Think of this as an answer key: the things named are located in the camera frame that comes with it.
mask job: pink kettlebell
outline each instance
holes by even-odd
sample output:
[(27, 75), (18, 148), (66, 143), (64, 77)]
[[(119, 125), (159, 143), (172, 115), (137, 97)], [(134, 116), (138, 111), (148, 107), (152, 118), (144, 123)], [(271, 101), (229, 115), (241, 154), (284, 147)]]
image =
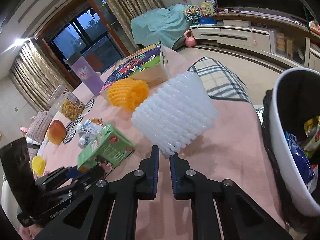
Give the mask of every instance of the pink kettlebell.
[(197, 42), (196, 42), (195, 38), (193, 37), (191, 30), (187, 30), (184, 33), (184, 37), (186, 38), (186, 41), (185, 41), (186, 46), (193, 47), (193, 46), (197, 45)]

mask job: beige tile floor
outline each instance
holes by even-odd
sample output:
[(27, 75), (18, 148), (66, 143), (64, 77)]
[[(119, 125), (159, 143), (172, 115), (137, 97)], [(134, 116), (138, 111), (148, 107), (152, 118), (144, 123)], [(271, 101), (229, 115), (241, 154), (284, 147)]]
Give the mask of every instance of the beige tile floor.
[(254, 62), (206, 49), (184, 48), (179, 54), (185, 58), (212, 57), (237, 74), (248, 88), (248, 95), (254, 105), (262, 105), (266, 90), (272, 89), (279, 73)]

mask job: teal cloth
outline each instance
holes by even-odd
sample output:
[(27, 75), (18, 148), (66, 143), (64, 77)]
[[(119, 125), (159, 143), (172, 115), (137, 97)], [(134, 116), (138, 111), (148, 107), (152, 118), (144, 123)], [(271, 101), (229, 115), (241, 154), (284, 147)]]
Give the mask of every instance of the teal cloth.
[(131, 29), (136, 44), (144, 46), (161, 41), (166, 47), (172, 48), (175, 42), (190, 28), (183, 13), (186, 6), (176, 4), (167, 9), (148, 11), (131, 21)]

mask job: orange foam fruit net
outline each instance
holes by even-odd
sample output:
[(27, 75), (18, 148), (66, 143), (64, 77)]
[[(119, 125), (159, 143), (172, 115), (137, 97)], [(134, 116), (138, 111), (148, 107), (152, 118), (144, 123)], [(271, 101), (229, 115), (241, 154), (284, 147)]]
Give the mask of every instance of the orange foam fruit net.
[(145, 81), (125, 78), (114, 82), (108, 89), (108, 101), (133, 112), (149, 95), (149, 87)]

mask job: white foam fruit net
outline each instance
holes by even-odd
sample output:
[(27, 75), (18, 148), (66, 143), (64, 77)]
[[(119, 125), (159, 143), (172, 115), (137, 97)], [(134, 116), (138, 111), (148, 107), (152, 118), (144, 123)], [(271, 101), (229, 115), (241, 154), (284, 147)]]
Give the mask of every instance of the white foam fruit net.
[(169, 158), (213, 127), (216, 116), (200, 77), (185, 72), (144, 100), (133, 112), (132, 123)]

